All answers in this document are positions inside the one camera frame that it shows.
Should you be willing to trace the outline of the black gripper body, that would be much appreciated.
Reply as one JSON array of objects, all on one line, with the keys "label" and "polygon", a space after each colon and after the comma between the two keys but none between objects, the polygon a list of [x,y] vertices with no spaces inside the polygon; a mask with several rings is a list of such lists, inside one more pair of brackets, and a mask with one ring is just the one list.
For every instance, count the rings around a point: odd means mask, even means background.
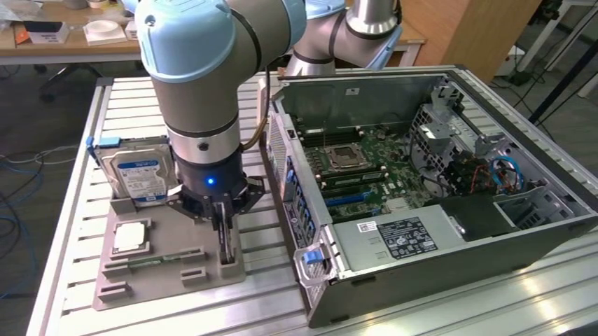
[{"label": "black gripper body", "polygon": [[212,203],[224,203],[224,197],[236,196],[245,188],[241,156],[230,155],[210,164],[196,164],[176,156],[181,193],[198,198],[209,196]]}]

